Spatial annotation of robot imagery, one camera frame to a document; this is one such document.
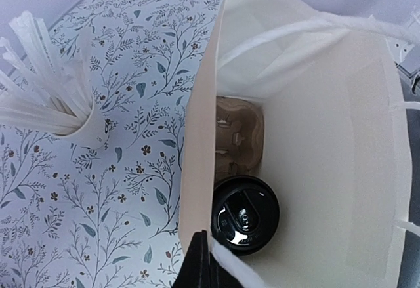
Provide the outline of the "black plastic cup lid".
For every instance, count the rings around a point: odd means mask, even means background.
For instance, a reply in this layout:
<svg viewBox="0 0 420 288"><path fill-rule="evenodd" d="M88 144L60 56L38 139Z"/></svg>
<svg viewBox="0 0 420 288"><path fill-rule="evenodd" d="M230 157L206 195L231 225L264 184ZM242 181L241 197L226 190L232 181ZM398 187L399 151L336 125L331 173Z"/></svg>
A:
<svg viewBox="0 0 420 288"><path fill-rule="evenodd" d="M236 256L260 251L273 238L280 204L272 188L255 176L218 181L213 191L212 236Z"/></svg>

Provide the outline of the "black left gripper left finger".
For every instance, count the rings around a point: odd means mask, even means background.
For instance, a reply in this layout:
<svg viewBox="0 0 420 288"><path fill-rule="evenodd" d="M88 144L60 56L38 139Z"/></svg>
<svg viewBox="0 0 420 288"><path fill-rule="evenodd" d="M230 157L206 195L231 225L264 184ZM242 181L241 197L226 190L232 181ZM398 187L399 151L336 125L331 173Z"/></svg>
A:
<svg viewBox="0 0 420 288"><path fill-rule="evenodd" d="M205 230L192 236L172 288L210 288L209 245Z"/></svg>

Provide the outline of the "brown paper bag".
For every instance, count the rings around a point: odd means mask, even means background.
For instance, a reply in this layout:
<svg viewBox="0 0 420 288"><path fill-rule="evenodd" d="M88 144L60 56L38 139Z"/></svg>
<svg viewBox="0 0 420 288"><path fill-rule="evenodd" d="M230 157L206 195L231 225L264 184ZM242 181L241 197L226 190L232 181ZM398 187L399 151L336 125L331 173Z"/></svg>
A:
<svg viewBox="0 0 420 288"><path fill-rule="evenodd" d="M395 45L419 30L341 16L301 0L224 0L187 107L179 238L205 230L209 258L243 287L397 287L413 162ZM257 176L280 221L260 251L236 256L211 233L216 97L264 116Z"/></svg>

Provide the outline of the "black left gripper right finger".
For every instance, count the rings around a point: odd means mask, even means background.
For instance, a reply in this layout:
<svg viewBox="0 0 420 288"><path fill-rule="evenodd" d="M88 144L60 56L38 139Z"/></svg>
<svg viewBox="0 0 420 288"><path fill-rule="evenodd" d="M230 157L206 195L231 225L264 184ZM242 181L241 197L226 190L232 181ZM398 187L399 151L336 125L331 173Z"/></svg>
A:
<svg viewBox="0 0 420 288"><path fill-rule="evenodd" d="M210 288L242 288L241 283L229 274L215 260L213 254L209 258L209 286Z"/></svg>

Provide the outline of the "brown cardboard cup carrier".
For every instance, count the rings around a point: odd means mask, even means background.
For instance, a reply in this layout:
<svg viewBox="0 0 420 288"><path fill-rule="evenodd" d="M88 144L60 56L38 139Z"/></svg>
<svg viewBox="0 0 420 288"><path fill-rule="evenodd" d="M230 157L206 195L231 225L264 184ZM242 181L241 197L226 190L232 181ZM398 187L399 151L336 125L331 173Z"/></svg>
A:
<svg viewBox="0 0 420 288"><path fill-rule="evenodd" d="M215 178L248 175L261 162L264 116L252 102L216 97Z"/></svg>

